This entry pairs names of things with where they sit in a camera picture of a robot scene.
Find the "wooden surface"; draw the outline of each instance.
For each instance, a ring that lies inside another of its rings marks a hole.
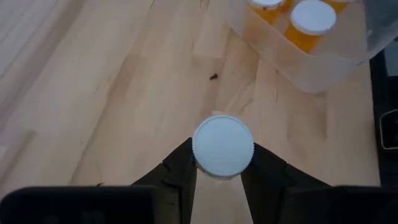
[[[213,16],[220,7],[65,3],[43,37],[54,46],[45,63],[0,116],[0,193],[133,183],[213,114],[239,117],[257,143],[329,184],[379,185],[369,65],[327,92],[301,92]],[[198,172],[192,223],[251,223],[240,178]]]

